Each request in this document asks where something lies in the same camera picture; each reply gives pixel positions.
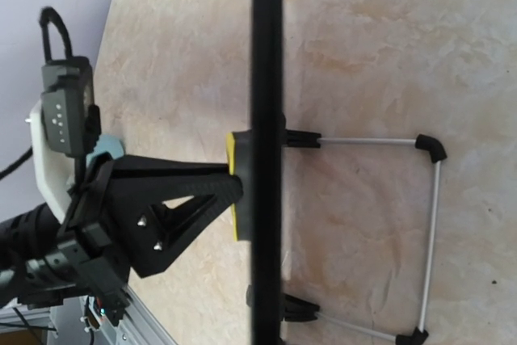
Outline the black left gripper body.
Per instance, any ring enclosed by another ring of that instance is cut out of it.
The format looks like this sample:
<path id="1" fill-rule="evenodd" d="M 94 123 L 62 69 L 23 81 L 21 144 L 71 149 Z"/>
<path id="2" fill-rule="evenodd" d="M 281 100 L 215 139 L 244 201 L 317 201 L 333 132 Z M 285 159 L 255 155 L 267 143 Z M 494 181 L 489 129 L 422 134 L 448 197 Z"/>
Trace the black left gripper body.
<path id="1" fill-rule="evenodd" d="M 31 308 L 53 307 L 64 299 L 87 295 L 107 311 L 107 320 L 118 326 L 129 298 L 129 263 L 116 245 L 101 215 L 86 213 L 90 184 L 111 156 L 101 154 L 87 168 L 82 190 L 73 196 L 72 212 L 59 224 L 46 204 L 23 216 L 23 259 L 27 288 L 23 303 Z"/>

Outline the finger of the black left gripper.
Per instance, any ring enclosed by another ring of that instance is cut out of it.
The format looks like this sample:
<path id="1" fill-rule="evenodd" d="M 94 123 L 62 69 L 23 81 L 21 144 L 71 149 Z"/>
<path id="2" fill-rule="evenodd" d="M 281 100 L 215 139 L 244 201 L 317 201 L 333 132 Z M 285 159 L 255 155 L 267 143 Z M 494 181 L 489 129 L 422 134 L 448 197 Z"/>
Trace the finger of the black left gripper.
<path id="1" fill-rule="evenodd" d="M 116 221 L 141 277 L 164 272 L 237 197 L 237 184 L 116 182 Z"/>

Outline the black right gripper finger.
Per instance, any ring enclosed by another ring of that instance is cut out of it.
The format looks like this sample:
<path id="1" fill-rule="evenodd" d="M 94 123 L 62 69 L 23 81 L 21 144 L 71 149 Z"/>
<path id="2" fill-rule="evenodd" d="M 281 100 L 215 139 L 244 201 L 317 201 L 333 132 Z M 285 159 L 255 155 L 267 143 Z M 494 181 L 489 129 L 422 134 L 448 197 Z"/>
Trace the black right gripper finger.
<path id="1" fill-rule="evenodd" d="M 224 163 L 178 162 L 125 155 L 107 162 L 100 170 L 100 181 L 119 179 L 169 179 L 181 183 L 232 183 L 233 176 Z"/>

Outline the yellow bone-shaped eraser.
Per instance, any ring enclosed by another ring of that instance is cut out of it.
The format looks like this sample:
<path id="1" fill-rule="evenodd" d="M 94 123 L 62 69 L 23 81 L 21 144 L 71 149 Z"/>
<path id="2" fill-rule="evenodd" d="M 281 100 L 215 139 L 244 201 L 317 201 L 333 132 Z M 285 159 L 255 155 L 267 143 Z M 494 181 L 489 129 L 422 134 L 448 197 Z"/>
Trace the yellow bone-shaped eraser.
<path id="1" fill-rule="evenodd" d="M 251 131 L 231 132 L 226 136 L 229 174 L 237 184 L 237 197 L 231 205 L 233 236 L 238 242 L 250 242 L 251 214 Z"/>

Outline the white whiteboard black frame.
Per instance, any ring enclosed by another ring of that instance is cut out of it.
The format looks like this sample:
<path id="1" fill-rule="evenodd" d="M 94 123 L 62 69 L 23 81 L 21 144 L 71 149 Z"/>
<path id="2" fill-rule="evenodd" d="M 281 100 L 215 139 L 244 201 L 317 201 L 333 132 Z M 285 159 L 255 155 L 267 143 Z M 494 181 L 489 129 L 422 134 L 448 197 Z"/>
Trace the white whiteboard black frame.
<path id="1" fill-rule="evenodd" d="M 252 0 L 251 342 L 280 341 L 283 0 Z"/>

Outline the metal whiteboard stand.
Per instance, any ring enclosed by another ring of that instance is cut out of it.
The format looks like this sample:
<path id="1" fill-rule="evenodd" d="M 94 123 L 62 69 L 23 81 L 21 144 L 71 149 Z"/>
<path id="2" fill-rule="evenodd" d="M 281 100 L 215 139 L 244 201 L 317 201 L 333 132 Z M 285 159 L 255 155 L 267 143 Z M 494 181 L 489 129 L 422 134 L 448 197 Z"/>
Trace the metal whiteboard stand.
<path id="1" fill-rule="evenodd" d="M 286 150 L 286 343 L 429 343 L 446 157 L 424 135 Z"/>

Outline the light blue mug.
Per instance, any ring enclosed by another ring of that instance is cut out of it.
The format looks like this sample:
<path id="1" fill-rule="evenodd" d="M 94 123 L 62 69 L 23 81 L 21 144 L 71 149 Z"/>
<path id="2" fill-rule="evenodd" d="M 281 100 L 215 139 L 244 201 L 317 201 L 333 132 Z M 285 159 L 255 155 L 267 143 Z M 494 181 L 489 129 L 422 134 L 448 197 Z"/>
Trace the light blue mug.
<path id="1" fill-rule="evenodd" d="M 101 134 L 93 152 L 86 157 L 86 166 L 89 166 L 95 157 L 105 153 L 110 154 L 112 159 L 124 156 L 125 150 L 122 140 L 110 134 Z"/>

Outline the front aluminium rail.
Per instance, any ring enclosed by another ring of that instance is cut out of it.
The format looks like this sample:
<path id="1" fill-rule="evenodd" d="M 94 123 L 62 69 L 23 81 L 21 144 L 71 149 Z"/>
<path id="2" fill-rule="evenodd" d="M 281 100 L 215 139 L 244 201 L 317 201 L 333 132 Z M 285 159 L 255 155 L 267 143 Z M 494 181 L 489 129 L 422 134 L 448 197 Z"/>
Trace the front aluminium rail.
<path id="1" fill-rule="evenodd" d="M 107 320 L 107 311 L 93 297 L 82 296 L 43 309 L 12 301 L 1 309 L 1 333 L 30 326 L 42 335 L 43 344 L 175 344 L 136 293 L 131 288 L 126 293 L 130 305 L 118 326 Z"/>

